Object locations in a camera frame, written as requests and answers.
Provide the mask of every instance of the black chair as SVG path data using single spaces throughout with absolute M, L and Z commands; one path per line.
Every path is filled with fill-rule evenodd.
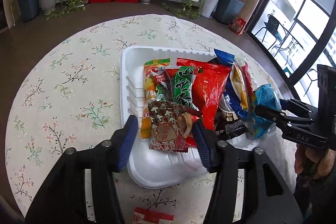
M 257 34 L 262 30 L 262 29 L 266 29 L 264 37 L 262 38 L 261 43 L 263 43 L 266 33 L 267 31 L 270 32 L 271 35 L 274 36 L 275 41 L 274 43 L 267 49 L 269 50 L 276 42 L 277 40 L 279 40 L 281 43 L 283 42 L 283 37 L 280 35 L 280 33 L 278 32 L 278 28 L 279 26 L 281 26 L 283 28 L 283 30 L 285 31 L 285 34 L 287 33 L 287 30 L 280 24 L 280 22 L 271 14 L 267 15 L 268 17 L 268 21 L 264 22 L 265 27 L 262 27 L 259 31 L 257 31 L 257 33 L 255 34 L 255 36 L 257 36 Z
M 306 93 L 304 94 L 304 96 L 307 94 L 307 92 L 308 92 L 310 86 L 312 85 L 312 83 L 313 83 L 314 81 L 317 81 L 317 80 L 318 80 L 317 78 L 316 78 L 316 79 L 312 79 L 312 78 L 310 77 L 309 72 L 311 72 L 311 71 L 315 71 L 315 72 L 316 72 L 316 75 L 317 75 L 317 71 L 316 71 L 315 69 L 313 69 L 313 68 L 312 68 L 312 69 L 309 69 L 309 70 L 307 71 L 307 76 L 308 76 L 308 78 L 310 79 L 310 84 L 309 84 L 308 89 L 306 90 Z

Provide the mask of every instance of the sliding glass door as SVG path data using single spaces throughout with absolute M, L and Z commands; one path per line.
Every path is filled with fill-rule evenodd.
M 262 1 L 265 8 L 252 18 L 247 33 L 271 59 L 293 95 L 317 106 L 316 66 L 336 67 L 335 32 L 332 37 L 323 35 L 330 28 L 335 0 Z

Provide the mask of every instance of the white tablecloth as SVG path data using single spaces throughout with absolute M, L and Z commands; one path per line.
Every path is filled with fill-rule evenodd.
M 55 47 L 29 73 L 17 92 L 8 118 L 7 175 L 23 215 L 66 148 L 87 149 L 109 139 L 120 128 L 120 53 L 132 45 L 208 52 L 218 48 L 246 58 L 258 85 L 271 83 L 276 88 L 264 69 L 238 47 L 192 22 L 175 17 L 126 17 L 76 33 Z M 261 147 L 293 191 L 295 145 L 280 135 L 281 131 L 277 130 Z M 94 220 L 88 174 L 86 178 L 88 216 Z M 150 190 L 135 184 L 127 171 L 115 174 L 126 223 L 132 222 L 135 207 L 173 214 L 174 223 L 202 223 L 214 179 L 214 174 L 207 174 L 173 187 Z M 240 189 L 237 196 L 235 217 L 240 218 L 243 196 Z

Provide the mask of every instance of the blue snack wrapper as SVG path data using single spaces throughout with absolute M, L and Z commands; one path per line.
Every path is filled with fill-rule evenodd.
M 275 110 L 281 110 L 279 95 L 275 89 L 272 88 L 271 84 L 261 85 L 253 92 L 252 104 L 254 106 L 262 105 Z M 251 120 L 254 133 L 251 133 L 249 137 L 252 139 L 263 136 L 275 126 L 274 122 L 259 117 L 254 112 L 252 113 Z

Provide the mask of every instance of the green snack bag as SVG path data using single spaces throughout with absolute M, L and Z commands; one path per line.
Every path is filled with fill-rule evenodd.
M 174 102 L 195 110 L 199 109 L 193 104 L 191 88 L 197 72 L 198 67 L 194 66 L 165 67 L 165 74 L 170 79 Z

